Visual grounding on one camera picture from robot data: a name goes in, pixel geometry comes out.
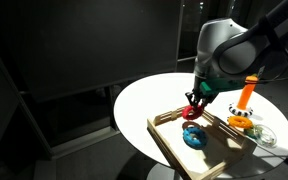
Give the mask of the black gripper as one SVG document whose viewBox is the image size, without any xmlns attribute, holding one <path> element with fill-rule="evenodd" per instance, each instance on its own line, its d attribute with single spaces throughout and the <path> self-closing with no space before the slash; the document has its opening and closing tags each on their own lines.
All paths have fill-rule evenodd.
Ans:
<svg viewBox="0 0 288 180">
<path fill-rule="evenodd" d="M 207 79 L 204 74 L 195 74 L 194 87 L 191 92 L 186 92 L 185 96 L 189 101 L 189 104 L 196 109 L 198 103 L 201 102 L 201 107 L 205 108 L 208 104 L 212 103 L 216 98 L 217 94 L 211 91 L 209 94 L 204 93 L 201 90 L 202 83 L 211 86 L 213 84 L 213 79 Z"/>
</svg>

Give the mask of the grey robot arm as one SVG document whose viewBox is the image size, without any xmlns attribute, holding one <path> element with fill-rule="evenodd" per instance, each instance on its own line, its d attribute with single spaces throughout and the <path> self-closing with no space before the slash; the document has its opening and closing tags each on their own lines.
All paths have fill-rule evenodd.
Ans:
<svg viewBox="0 0 288 180">
<path fill-rule="evenodd" d="M 243 87 L 253 74 L 279 79 L 288 70 L 288 0 L 249 29 L 231 18 L 203 24 L 197 44 L 190 105 L 206 107 L 221 92 Z"/>
</svg>

